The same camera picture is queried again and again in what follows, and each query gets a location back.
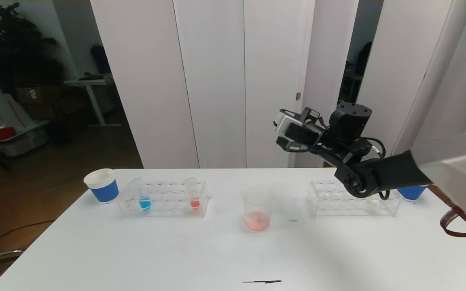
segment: wooden floor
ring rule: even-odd
[[[59,217],[85,190],[84,176],[100,168],[142,168],[129,128],[88,127],[63,147],[46,145],[0,168],[0,234]],[[28,247],[49,224],[0,239],[0,252]]]

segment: test tube rack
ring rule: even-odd
[[[312,181],[307,204],[312,216],[388,215],[394,217],[402,201],[396,190],[382,200],[379,194],[366,198],[353,197],[339,181]]]
[[[184,183],[135,179],[120,190],[118,206],[125,217],[204,217],[211,195],[205,182],[196,184],[197,197],[191,199]]]

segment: beaker with pink liquid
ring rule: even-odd
[[[272,188],[253,186],[243,190],[241,195],[244,198],[244,224],[252,232],[263,232],[271,225]]]

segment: white paper cup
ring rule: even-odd
[[[101,203],[111,203],[118,197],[118,185],[112,169],[100,169],[87,174],[84,183]]]

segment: blue paper cup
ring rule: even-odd
[[[118,197],[118,185],[112,169],[93,171],[84,177],[84,183],[101,203],[111,203]]]
[[[429,185],[424,186],[415,186],[415,187],[407,187],[407,188],[399,188],[397,189],[402,196],[407,200],[416,200],[420,195],[424,192],[424,190]]]

